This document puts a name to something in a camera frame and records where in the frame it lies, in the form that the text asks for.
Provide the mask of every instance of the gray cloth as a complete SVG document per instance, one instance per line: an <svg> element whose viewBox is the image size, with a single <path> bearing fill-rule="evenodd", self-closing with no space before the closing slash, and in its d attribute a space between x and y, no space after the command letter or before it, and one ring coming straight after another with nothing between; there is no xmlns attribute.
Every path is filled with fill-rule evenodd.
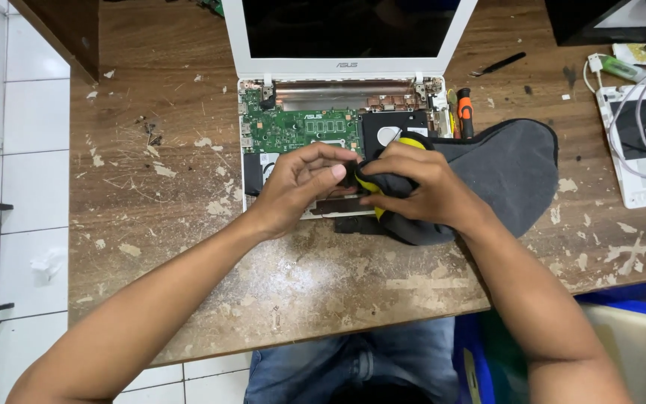
<svg viewBox="0 0 646 404"><path fill-rule="evenodd" d="M552 203L558 183L557 135L549 126L529 119L494 125L472 140L432 139L451 169L483 201L515 237L532 227ZM405 197L415 184L386 175L386 195ZM414 221L393 212L381 217L391 235L413 245L451 242L448 226Z"/></svg>

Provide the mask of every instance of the motherboard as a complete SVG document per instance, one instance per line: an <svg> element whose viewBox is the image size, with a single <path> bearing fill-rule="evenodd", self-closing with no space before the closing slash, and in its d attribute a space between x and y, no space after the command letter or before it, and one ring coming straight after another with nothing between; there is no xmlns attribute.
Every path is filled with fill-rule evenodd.
<svg viewBox="0 0 646 404"><path fill-rule="evenodd" d="M284 111L279 104L264 110L259 88L246 89L240 99L244 153L285 153L313 142L363 153L355 110Z"/></svg>

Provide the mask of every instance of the laptop screen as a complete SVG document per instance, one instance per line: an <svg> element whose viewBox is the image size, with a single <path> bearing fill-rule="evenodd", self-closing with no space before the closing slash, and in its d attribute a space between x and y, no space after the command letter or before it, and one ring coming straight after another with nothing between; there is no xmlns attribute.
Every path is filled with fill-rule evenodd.
<svg viewBox="0 0 646 404"><path fill-rule="evenodd" d="M436 58L460 0L243 0L250 56Z"/></svg>

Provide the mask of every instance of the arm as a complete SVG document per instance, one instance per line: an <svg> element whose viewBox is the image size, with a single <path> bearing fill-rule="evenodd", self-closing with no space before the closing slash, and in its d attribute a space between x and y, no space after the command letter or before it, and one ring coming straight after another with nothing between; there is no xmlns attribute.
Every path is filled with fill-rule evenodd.
<svg viewBox="0 0 646 404"><path fill-rule="evenodd" d="M420 187L407 199L363 200L410 219L446 224L470 248L492 302L527 357L532 403L631 403L577 302L507 231L437 151L392 142L366 174L394 172Z"/></svg>
<svg viewBox="0 0 646 404"><path fill-rule="evenodd" d="M119 290L34 362L6 402L109 403L259 242L291 230L336 190L354 151L316 143L281 156L256 203L230 225Z"/></svg>

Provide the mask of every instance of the hand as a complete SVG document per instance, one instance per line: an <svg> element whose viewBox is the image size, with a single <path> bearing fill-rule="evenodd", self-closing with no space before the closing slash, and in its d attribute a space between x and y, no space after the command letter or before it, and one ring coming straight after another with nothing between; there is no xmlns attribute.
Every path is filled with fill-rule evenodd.
<svg viewBox="0 0 646 404"><path fill-rule="evenodd" d="M409 219L445 224L461 233L475 229L492 213L490 207L455 175L439 151L390 142L379 160L364 166L363 173L395 173L420 184L405 199L371 195L361 198L363 205L377 206Z"/></svg>
<svg viewBox="0 0 646 404"><path fill-rule="evenodd" d="M277 239L295 227L317 196L354 192L336 184L345 177L342 164L358 158L355 151L322 142L282 154L261 195L242 216L255 226L262 239Z"/></svg>

